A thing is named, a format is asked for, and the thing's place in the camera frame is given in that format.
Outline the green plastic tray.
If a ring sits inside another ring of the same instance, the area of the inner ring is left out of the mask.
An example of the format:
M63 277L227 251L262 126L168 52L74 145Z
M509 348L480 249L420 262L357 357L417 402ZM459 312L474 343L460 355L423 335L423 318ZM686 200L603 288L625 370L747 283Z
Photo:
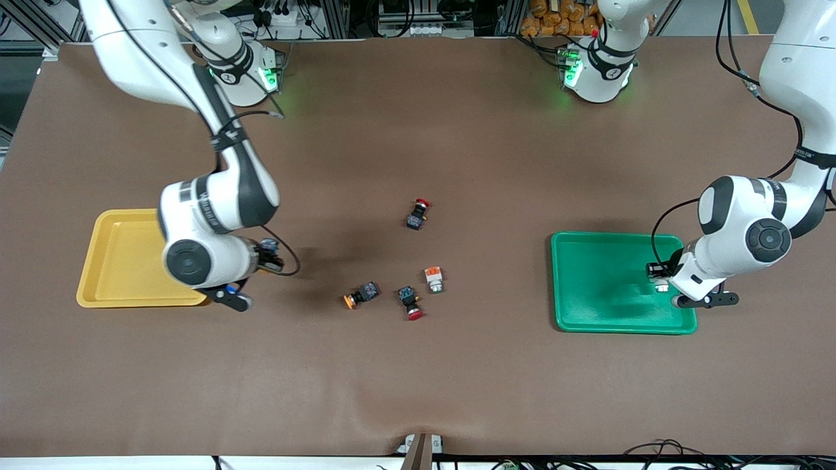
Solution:
M555 321L564 332L669 334L698 330L696 310L672 303L647 277L655 253L681 249L670 234L562 231L549 238Z

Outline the yellow plastic tray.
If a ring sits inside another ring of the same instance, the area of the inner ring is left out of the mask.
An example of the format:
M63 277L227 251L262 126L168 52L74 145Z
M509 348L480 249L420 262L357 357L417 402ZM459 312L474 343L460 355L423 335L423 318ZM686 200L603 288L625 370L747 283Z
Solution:
M93 227L76 301L81 307L192 307L206 295L173 279L157 210L107 210Z

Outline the brown table mat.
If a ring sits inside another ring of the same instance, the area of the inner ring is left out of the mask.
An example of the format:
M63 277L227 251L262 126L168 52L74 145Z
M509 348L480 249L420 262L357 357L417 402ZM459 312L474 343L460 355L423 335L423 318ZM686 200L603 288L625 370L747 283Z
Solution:
M590 105L513 39L296 45L286 119L243 122L302 270L254 276L238 313L78 305L99 214L152 208L213 157L194 113L66 45L0 171L0 457L384 454L422 431L450 453L836 454L836 214L729 281L740 304L689 336L555 326L552 233L646 233L715 178L791 156L792 119L713 50L650 39L618 99ZM349 309L370 281L380 295Z

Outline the metal table clamp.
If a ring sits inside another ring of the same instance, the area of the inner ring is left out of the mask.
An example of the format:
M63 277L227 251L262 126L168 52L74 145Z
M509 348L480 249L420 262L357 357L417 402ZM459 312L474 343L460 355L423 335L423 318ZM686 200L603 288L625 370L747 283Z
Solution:
M404 457L400 470L443 470L441 462L436 460L444 453L442 435L407 435L395 453Z

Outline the short white power strip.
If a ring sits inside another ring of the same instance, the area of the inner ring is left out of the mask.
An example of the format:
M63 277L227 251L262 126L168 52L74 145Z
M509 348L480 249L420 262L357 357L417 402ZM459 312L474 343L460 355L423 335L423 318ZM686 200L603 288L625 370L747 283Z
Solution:
M304 23L297 0L264 0L259 19L267 27L298 27Z

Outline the bag of orange items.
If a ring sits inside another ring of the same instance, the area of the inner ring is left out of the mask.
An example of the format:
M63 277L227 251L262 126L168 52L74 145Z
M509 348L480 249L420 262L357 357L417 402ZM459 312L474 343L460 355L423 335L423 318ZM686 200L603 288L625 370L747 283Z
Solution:
M603 24L596 0L526 0L519 34L525 37L595 36Z

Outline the long white power strip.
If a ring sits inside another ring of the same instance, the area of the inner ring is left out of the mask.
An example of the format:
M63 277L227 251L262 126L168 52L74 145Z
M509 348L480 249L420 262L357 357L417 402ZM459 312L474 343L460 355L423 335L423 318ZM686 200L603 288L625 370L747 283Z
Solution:
M405 24L401 23L380 23L378 33L385 38L408 38L408 37L447 37L452 39L465 39L475 36L475 30L470 23L413 23L404 32Z

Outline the red push button switch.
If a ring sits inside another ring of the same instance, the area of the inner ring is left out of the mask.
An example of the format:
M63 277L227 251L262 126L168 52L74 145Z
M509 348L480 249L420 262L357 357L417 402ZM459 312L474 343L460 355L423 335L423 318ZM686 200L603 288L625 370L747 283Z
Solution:
M431 207L429 200L418 198L415 200L412 211L406 217L405 224L412 230L418 231L426 222L426 213Z
M419 306L420 297L418 297L412 286L405 286L399 289L397 295L409 321L417 321L417 319L425 316L421 306Z

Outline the aluminium frame profile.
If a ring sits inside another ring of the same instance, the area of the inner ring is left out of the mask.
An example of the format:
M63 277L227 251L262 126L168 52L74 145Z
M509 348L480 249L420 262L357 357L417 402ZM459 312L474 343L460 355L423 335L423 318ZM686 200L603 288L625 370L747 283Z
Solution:
M78 0L0 0L0 57L54 60L63 44L84 39Z

